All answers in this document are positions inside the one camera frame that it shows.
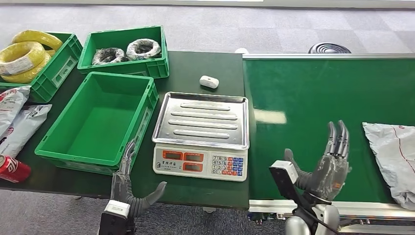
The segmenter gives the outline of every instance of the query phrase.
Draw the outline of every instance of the red can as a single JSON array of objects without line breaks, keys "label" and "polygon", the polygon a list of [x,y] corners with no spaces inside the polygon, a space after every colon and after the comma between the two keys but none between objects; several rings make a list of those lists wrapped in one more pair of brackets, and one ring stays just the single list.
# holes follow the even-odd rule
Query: red can
[{"label": "red can", "polygon": [[9,156],[0,155],[0,178],[19,183],[27,179],[31,171],[28,165]]}]

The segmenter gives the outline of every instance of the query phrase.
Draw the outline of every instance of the robotic hand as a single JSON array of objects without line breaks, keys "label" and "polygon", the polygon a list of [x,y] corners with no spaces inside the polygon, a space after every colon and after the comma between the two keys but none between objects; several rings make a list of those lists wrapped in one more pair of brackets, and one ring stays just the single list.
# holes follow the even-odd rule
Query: robotic hand
[{"label": "robotic hand", "polygon": [[145,198],[136,198],[131,190],[131,157],[135,154],[136,140],[131,140],[124,151],[119,170],[113,174],[111,200],[101,215],[98,235],[133,235],[134,218],[142,215],[161,198],[167,182]]},{"label": "robotic hand", "polygon": [[[297,208],[294,216],[286,222],[287,235],[331,235],[337,233],[340,222],[338,209],[331,201],[342,189],[350,171],[347,161],[349,132],[339,121],[337,136],[334,124],[330,122],[329,137],[322,158],[314,171],[302,171],[294,161],[293,152],[286,149],[285,161],[275,161],[270,172],[282,196],[294,200]],[[295,189],[303,190],[300,195]]]}]

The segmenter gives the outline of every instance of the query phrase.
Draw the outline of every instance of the stainless steel tray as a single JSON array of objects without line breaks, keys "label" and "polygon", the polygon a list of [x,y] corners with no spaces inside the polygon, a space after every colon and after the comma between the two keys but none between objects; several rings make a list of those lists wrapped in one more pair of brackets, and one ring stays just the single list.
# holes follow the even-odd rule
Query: stainless steel tray
[{"label": "stainless steel tray", "polygon": [[245,150],[248,128],[245,97],[168,92],[153,142]]}]

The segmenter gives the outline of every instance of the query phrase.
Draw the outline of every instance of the black wire coil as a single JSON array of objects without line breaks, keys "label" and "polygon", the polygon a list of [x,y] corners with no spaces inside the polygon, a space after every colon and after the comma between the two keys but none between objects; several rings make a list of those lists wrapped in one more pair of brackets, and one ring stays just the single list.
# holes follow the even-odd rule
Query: black wire coil
[{"label": "black wire coil", "polygon": [[351,54],[350,50],[344,46],[337,45],[334,43],[317,43],[312,46],[308,54]]}]

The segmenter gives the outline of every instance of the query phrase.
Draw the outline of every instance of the green plastic crate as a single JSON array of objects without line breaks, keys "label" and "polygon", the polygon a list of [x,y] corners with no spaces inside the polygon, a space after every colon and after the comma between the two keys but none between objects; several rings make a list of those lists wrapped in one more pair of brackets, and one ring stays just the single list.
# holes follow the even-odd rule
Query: green plastic crate
[{"label": "green plastic crate", "polygon": [[76,66],[81,55],[82,46],[75,34],[49,33],[63,42],[61,48],[52,56],[51,60],[29,84],[8,83],[0,77],[0,91],[30,85],[32,87],[29,101],[48,103],[52,99],[68,74]]},{"label": "green plastic crate", "polygon": [[91,72],[35,153],[57,167],[111,175],[127,142],[135,138],[138,152],[158,99],[152,77]]},{"label": "green plastic crate", "polygon": [[[97,49],[117,47],[124,51],[127,46],[140,38],[157,41],[161,46],[161,57],[147,60],[127,61],[106,65],[91,65]],[[134,29],[110,30],[90,33],[84,44],[78,70],[82,74],[92,71],[164,78],[169,76],[167,43],[162,26],[149,26]]]}]

